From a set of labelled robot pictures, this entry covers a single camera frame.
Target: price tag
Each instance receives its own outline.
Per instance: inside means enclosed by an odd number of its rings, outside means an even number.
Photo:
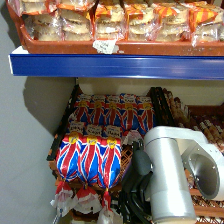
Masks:
[[[112,54],[114,50],[116,40],[95,40],[93,47],[97,49],[99,53]]]

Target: shelf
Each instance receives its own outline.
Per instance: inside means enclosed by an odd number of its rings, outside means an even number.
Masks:
[[[224,56],[29,54],[9,55],[15,76],[224,80]]]

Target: plastic bag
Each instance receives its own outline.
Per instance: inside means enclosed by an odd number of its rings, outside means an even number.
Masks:
[[[188,8],[178,3],[153,3],[158,15],[159,29],[156,41],[174,42],[190,39]]]
[[[105,100],[105,125],[121,126],[120,96],[107,95]]]
[[[74,200],[72,200],[73,191],[68,183],[73,181],[78,175],[77,163],[82,138],[83,136],[77,132],[65,135],[59,148],[56,162],[62,181],[60,181],[57,187],[55,200],[51,201],[51,205],[57,208],[58,216],[65,216],[74,207]]]
[[[89,123],[95,125],[103,125],[104,121],[104,108],[105,108],[105,95],[93,95],[89,105]]]
[[[205,1],[183,4],[189,8],[191,43],[216,42],[220,40],[224,10]]]
[[[120,94],[123,131],[138,130],[138,107],[134,94]]]
[[[95,0],[58,0],[57,7],[74,11],[88,11],[95,5]]]
[[[8,3],[18,16],[51,13],[57,9],[55,0],[8,0]]]
[[[126,21],[119,0],[100,0],[95,12],[95,40],[122,40]]]
[[[128,21],[128,40],[148,41],[154,39],[156,20],[153,8],[145,1],[125,0],[125,13]]]
[[[60,10],[65,41],[89,41],[92,39],[92,11]]]
[[[150,97],[137,97],[139,132],[145,135],[156,126],[155,111]]]

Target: packaged snack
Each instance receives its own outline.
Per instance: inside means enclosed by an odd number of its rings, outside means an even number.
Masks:
[[[138,107],[134,94],[120,94],[123,131],[138,130]]]
[[[119,0],[100,0],[95,12],[95,39],[125,38],[125,16]]]
[[[152,40],[156,26],[153,8],[144,0],[125,0],[125,13],[128,23],[128,40]]]
[[[51,13],[57,9],[55,0],[9,0],[8,3],[18,16]]]
[[[153,3],[160,28],[156,41],[173,42],[190,38],[188,8],[178,3]]]
[[[224,10],[205,1],[183,4],[189,8],[189,22],[192,32],[191,42],[196,46],[200,42],[220,40]]]
[[[107,95],[105,100],[105,125],[121,126],[120,96]]]
[[[83,137],[78,158],[78,177],[83,184],[74,197],[76,211],[84,214],[99,212],[101,205],[97,193],[90,187],[97,183],[100,162],[101,137],[88,135]]]
[[[150,97],[137,97],[139,132],[145,135],[156,126],[155,112]]]
[[[62,40],[61,21],[57,11],[32,16],[34,39],[39,41]]]
[[[105,212],[113,213],[110,208],[111,197],[108,190],[115,186],[119,181],[121,164],[120,138],[103,138],[100,146],[100,158],[98,185],[105,189],[102,198],[102,207],[106,210]]]
[[[105,95],[93,95],[89,105],[89,123],[104,125]]]
[[[95,0],[58,0],[57,7],[74,11],[88,11],[95,5]]]
[[[92,39],[92,13],[60,10],[65,41],[89,41]]]
[[[89,104],[91,96],[86,94],[79,94],[74,105],[73,116],[76,121],[88,122],[89,120]]]
[[[51,205],[57,208],[58,217],[65,216],[75,205],[72,199],[73,191],[68,183],[78,176],[77,164],[82,139],[82,134],[71,132],[65,135],[59,147],[56,163],[62,181],[60,181],[57,187],[55,200],[51,201]]]

